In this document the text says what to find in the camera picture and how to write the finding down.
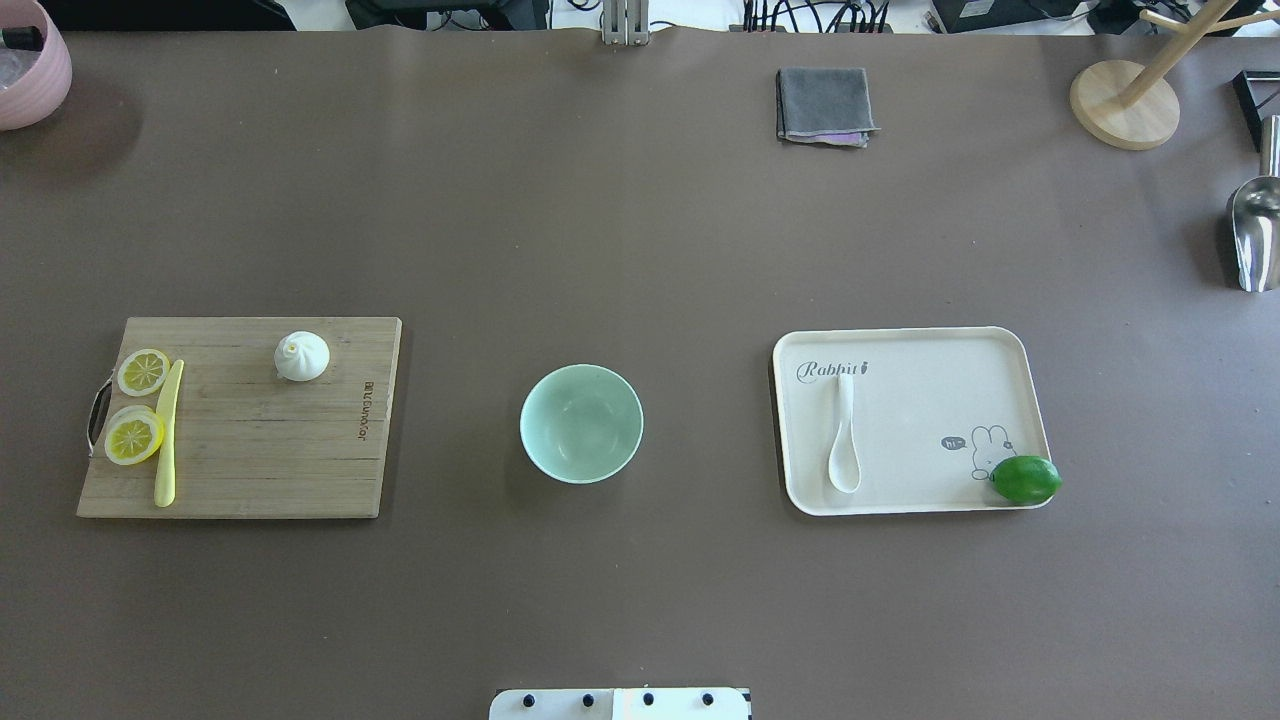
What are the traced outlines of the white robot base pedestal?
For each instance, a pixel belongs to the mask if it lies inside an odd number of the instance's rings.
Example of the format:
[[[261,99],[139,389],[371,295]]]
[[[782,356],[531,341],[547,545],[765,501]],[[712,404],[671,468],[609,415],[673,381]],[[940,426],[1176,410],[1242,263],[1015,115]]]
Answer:
[[[750,719],[733,687],[534,688],[495,694],[489,719]]]

